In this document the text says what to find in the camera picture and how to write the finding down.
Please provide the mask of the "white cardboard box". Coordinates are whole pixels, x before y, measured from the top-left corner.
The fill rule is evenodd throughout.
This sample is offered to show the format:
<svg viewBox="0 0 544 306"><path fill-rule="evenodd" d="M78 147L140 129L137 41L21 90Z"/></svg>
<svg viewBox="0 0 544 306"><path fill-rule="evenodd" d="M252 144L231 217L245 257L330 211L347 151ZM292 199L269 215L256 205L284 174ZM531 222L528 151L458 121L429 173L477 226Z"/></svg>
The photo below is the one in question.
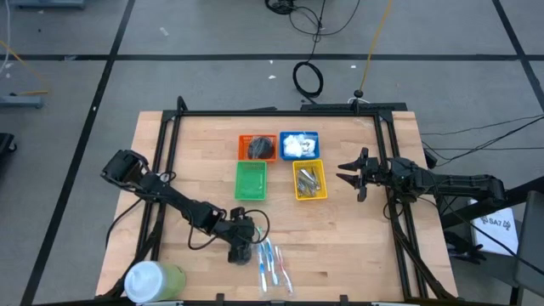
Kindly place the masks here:
<svg viewBox="0 0 544 306"><path fill-rule="evenodd" d="M519 246L518 232L511 208L504 208L471 221L473 244L481 245L483 252L511 256L511 253L500 244L516 253Z"/></svg>

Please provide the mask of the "red toothbrush in bag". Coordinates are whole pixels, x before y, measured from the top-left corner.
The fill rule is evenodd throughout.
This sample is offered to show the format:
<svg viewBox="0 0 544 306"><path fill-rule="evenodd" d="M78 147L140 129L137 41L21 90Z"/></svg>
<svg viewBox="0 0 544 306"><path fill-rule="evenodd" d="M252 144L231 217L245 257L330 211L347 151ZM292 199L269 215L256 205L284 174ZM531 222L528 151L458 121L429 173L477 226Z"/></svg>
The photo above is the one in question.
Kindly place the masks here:
<svg viewBox="0 0 544 306"><path fill-rule="evenodd" d="M294 294L292 281L291 281L290 276L289 276L289 274L288 274L288 272L286 270L285 260L284 260L284 258L282 256L281 249L278 246L275 246L275 254L276 254L276 257L279 260L280 271L281 271L283 279L284 279L284 285L286 287L286 290L287 290L288 294L292 296Z"/></svg>

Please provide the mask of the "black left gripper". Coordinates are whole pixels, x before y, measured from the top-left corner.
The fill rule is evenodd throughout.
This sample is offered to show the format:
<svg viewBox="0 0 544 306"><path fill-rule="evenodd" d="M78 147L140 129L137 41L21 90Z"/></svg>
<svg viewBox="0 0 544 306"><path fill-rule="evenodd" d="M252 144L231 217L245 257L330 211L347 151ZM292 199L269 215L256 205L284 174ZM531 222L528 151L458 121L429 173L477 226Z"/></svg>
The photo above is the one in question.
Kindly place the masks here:
<svg viewBox="0 0 544 306"><path fill-rule="evenodd" d="M236 207L230 211L230 222L228 234L230 238L230 250L228 262L231 264L248 264L252 258L253 236L260 235L260 227L255 226L251 217L246 215L244 207ZM258 247L260 238L255 240Z"/></svg>

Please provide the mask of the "grey table foot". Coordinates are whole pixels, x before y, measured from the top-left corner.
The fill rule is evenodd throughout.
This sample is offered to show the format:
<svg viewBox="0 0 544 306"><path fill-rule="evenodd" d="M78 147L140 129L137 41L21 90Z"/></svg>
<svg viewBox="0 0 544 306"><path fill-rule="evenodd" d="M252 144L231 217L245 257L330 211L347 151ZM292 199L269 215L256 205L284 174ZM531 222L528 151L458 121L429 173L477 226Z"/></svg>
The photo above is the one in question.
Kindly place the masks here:
<svg viewBox="0 0 544 306"><path fill-rule="evenodd" d="M84 9L86 0L8 0L17 8L64 8Z"/></svg>
<svg viewBox="0 0 544 306"><path fill-rule="evenodd" d="M0 96L0 107L28 107L41 109L43 98L39 96Z"/></svg>

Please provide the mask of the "yellow plastic basket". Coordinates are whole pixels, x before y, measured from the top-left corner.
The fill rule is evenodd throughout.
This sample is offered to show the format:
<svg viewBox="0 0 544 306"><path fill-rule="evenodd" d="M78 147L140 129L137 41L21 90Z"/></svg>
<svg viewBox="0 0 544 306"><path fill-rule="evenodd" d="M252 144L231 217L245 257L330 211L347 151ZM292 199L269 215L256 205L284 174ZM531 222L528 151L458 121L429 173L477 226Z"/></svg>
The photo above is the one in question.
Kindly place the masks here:
<svg viewBox="0 0 544 306"><path fill-rule="evenodd" d="M321 191L317 192L315 197L300 197L298 194L298 170L307 169L311 173L311 169L316 167L319 175ZM304 160L295 161L292 164L295 196L298 201L324 200L328 197L326 188L326 177L322 160Z"/></svg>

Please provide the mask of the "black metal table frame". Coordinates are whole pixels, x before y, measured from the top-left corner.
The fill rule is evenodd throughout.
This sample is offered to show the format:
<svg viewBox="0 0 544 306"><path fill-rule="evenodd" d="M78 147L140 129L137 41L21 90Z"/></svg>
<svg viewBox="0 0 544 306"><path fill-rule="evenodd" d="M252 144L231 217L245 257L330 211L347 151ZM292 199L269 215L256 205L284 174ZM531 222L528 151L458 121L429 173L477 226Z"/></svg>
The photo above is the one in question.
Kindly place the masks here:
<svg viewBox="0 0 544 306"><path fill-rule="evenodd" d="M220 240L191 251L187 222L168 207L158 258L186 272L187 285L179 298L211 300L223 293L226 301L292 298L338 302L340 295L347 295L350 302L403 300L392 226L383 216L385 188L369 185L366 201L357 202L353 187L335 176L341 172L337 165L356 159L362 147L368 147L371 156L379 156L373 117L305 116L293 110L261 116L256 111L243 111L240 116L192 116L191 111L196 112L187 111L181 118L173 187L189 198L228 211L238 206L265 211L271 222L270 239L280 245L294 294L290 296L283 284L261 293L255 246L252 261L242 266L227 262L229 246ZM296 200L292 162L278 157L268 165L265 200L235 200L239 135L306 130L320 136L326 199ZM113 230L97 294L110 290L132 261L144 210L136 208ZM456 295L436 209L418 200L411 205L411 217L420 256L445 289Z"/></svg>

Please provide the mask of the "green plastic basket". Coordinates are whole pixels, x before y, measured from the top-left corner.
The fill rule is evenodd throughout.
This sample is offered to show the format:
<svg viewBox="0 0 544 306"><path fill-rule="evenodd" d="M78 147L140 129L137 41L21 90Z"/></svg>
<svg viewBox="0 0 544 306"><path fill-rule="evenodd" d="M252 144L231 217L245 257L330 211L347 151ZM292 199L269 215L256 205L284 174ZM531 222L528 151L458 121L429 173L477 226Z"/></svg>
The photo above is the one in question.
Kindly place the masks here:
<svg viewBox="0 0 544 306"><path fill-rule="evenodd" d="M238 161L235 178L235 199L263 201L267 190L267 163L265 161Z"/></svg>

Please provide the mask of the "black metal beam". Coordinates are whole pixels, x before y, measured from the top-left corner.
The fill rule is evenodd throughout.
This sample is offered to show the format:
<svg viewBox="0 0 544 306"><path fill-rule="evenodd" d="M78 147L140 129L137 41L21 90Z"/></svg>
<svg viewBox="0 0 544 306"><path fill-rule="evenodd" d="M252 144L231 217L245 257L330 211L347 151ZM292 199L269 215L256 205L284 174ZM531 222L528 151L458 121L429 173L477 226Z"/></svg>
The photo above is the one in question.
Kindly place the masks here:
<svg viewBox="0 0 544 306"><path fill-rule="evenodd" d="M461 224L463 221L470 221L485 215L495 213L504 208L516 206L525 202L531 191L538 191L544 194L544 176L531 180L528 183L521 184L511 190L508 190L506 200L498 204L492 204L490 201L477 201L475 204L457 209L447 213L440 218L442 228L447 228Z"/></svg>

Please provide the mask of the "black round pad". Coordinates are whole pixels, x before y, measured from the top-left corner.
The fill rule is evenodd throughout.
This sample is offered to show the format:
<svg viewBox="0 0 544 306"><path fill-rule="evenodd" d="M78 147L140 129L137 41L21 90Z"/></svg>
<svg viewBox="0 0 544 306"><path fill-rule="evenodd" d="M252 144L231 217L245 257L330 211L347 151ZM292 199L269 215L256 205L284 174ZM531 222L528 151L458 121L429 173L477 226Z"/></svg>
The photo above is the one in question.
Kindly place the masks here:
<svg viewBox="0 0 544 306"><path fill-rule="evenodd" d="M269 159L274 153L274 146L269 142L251 142L248 148L250 159Z"/></svg>
<svg viewBox="0 0 544 306"><path fill-rule="evenodd" d="M265 137L253 137L247 150L250 159L266 159L269 152L269 140Z"/></svg>
<svg viewBox="0 0 544 306"><path fill-rule="evenodd" d="M275 147L268 137L256 137L251 142L252 157L257 159L268 159L274 152Z"/></svg>

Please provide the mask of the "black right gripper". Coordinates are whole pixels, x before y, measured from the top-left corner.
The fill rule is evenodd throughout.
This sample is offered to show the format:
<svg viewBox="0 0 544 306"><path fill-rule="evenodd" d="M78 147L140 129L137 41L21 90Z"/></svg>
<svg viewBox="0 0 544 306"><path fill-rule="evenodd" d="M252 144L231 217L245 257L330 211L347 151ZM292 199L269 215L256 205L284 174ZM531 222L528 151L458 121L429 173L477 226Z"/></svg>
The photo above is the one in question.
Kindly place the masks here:
<svg viewBox="0 0 544 306"><path fill-rule="evenodd" d="M367 197L367 187L370 184L384 184L387 168L382 166L376 157L369 157L369 150L363 147L360 156L356 161L344 163L337 166L339 169L356 172L358 175L337 173L336 176L352 185L359 193L357 201L363 202Z"/></svg>

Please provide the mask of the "white cotton bag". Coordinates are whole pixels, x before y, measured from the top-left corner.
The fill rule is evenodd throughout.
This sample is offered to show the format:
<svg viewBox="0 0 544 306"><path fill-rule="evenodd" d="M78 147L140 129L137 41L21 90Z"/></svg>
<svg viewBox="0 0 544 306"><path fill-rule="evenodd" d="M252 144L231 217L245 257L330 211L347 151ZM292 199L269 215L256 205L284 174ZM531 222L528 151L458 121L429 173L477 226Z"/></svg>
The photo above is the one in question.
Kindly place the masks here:
<svg viewBox="0 0 544 306"><path fill-rule="evenodd" d="M290 156L290 157L301 157L302 154L303 154L303 148L302 148L302 145L301 145L301 140L302 139L303 139L303 137L301 137L299 134L297 134L297 135L294 135L294 134L288 135L283 141L284 155L285 156Z"/></svg>

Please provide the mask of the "orange plastic basket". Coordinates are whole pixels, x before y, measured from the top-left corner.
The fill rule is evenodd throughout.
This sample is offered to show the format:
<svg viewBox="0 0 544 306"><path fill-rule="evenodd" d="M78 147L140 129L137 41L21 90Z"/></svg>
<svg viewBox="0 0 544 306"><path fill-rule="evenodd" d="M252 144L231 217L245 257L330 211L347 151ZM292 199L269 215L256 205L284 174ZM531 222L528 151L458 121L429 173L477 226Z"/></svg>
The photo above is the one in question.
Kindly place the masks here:
<svg viewBox="0 0 544 306"><path fill-rule="evenodd" d="M274 147L275 147L275 153L274 155L269 159L250 159L247 155L248 146L252 140L253 137L268 137L272 140ZM247 135L240 135L239 136L239 142L238 142L238 159L240 161L264 161L264 162L275 162L277 160L277 150L278 150L278 140L277 136L275 134L247 134Z"/></svg>

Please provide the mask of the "green disinfecting wipes canister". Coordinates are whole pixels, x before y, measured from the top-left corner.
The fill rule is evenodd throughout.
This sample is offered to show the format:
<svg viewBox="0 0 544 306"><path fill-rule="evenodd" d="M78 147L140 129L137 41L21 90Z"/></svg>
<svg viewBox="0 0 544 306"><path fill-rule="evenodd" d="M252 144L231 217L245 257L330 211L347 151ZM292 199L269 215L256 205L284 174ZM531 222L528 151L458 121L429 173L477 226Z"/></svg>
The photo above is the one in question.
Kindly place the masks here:
<svg viewBox="0 0 544 306"><path fill-rule="evenodd" d="M157 261L136 263L124 279L124 292L135 303L175 299L185 286L186 274L179 266Z"/></svg>

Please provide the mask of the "black floor object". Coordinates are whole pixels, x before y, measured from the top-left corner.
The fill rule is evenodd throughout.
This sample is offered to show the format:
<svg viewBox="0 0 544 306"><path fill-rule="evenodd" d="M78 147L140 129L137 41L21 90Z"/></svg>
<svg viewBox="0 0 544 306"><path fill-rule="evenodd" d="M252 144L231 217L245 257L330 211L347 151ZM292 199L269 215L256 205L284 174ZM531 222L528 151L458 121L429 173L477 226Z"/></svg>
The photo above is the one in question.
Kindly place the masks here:
<svg viewBox="0 0 544 306"><path fill-rule="evenodd" d="M17 150L14 142L14 135L11 133L0 133L0 157L13 153Z"/></svg>

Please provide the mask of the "blue plastic basket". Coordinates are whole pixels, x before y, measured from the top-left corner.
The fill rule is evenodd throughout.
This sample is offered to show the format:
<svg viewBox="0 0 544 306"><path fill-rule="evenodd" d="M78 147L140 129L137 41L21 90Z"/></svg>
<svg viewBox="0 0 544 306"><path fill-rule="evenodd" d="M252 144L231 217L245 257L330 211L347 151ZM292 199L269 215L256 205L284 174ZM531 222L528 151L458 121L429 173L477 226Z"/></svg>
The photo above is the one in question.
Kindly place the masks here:
<svg viewBox="0 0 544 306"><path fill-rule="evenodd" d="M283 152L283 149L284 149L283 141L290 134L294 134L294 135L299 134L300 136L302 136L304 134L304 135L311 135L312 137L315 137L316 138L315 156L311 156L311 157L305 157L305 156L290 157L290 156L285 156L284 152ZM279 148L279 152L280 152L280 157L283 160L286 160L286 161L316 159L316 158L318 158L320 156L319 134L317 132L315 132L315 131L282 131L282 132L280 132L280 148Z"/></svg>

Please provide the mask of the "blue toothbrush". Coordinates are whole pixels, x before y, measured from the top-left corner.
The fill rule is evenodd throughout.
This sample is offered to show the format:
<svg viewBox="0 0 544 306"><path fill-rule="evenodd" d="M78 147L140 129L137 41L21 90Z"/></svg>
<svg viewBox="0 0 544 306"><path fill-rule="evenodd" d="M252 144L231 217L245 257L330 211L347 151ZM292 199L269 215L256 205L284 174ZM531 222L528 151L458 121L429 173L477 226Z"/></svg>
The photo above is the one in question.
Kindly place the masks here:
<svg viewBox="0 0 544 306"><path fill-rule="evenodd" d="M259 281L260 281L260 288L262 293L266 293L268 291L268 286L266 282L266 270L264 266L264 248L262 244L258 245L258 272L259 272Z"/></svg>
<svg viewBox="0 0 544 306"><path fill-rule="evenodd" d="M271 276L272 276L272 282L273 282L273 285L274 286L278 286L279 285L279 277L275 271L275 255L274 255L274 252L273 252L273 247L272 247L272 243L270 241L269 238L267 238L265 240L265 251L266 251L266 255L267 255L267 262L268 262L268 267L269 267L269 272L271 273Z"/></svg>

